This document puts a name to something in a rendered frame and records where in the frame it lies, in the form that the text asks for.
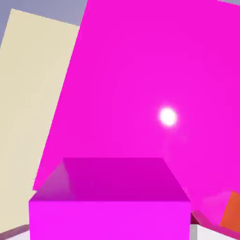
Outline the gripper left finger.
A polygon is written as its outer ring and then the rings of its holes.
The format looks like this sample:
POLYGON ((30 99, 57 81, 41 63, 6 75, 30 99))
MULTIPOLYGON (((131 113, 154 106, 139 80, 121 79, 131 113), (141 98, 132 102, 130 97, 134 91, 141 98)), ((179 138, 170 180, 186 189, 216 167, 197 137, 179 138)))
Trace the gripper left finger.
POLYGON ((16 228, 7 230, 5 232, 0 233, 0 240, 6 240, 11 237, 17 236, 21 233, 27 232, 29 230, 29 225, 21 225, 16 228))

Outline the small magenta cube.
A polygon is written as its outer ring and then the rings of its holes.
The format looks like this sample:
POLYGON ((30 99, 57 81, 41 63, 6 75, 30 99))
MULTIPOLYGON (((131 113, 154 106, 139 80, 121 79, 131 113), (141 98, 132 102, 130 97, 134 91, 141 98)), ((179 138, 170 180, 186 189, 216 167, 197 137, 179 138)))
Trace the small magenta cube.
POLYGON ((29 221, 30 240, 190 240, 190 200, 161 158, 65 158, 29 221))

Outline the large magenta box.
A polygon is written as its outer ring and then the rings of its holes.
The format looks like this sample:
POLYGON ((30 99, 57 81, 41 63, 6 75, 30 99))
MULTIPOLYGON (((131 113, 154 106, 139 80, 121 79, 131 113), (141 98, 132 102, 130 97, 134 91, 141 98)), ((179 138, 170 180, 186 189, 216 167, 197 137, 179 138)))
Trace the large magenta box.
POLYGON ((36 192, 65 158, 161 158, 220 226, 240 193, 240 6, 88 0, 36 192))

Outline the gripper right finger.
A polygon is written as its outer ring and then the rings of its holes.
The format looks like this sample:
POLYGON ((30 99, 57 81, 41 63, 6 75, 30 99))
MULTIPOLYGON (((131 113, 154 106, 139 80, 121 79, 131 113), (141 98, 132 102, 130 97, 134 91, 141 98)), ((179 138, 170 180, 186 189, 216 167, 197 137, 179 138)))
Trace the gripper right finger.
POLYGON ((240 240, 240 232, 211 223, 201 212, 192 212, 190 240, 240 240))

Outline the small orange cube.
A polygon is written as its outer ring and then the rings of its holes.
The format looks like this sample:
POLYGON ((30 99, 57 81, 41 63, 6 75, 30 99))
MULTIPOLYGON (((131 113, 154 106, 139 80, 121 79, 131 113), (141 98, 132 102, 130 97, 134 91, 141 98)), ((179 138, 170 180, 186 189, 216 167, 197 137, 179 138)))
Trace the small orange cube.
POLYGON ((240 194, 232 191, 223 213, 221 227, 240 233, 240 194))

